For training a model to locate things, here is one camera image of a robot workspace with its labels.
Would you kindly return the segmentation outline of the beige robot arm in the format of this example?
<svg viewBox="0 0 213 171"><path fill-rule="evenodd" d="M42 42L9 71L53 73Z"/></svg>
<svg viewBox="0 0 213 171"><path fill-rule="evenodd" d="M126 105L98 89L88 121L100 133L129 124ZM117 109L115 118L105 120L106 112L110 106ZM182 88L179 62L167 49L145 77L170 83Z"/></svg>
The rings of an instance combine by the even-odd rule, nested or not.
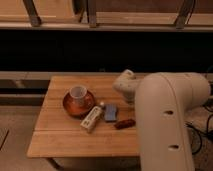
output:
<svg viewBox="0 0 213 171"><path fill-rule="evenodd" d="M135 110L142 171L195 171L185 113L203 105L209 81L195 72L123 71L113 83Z"/></svg>

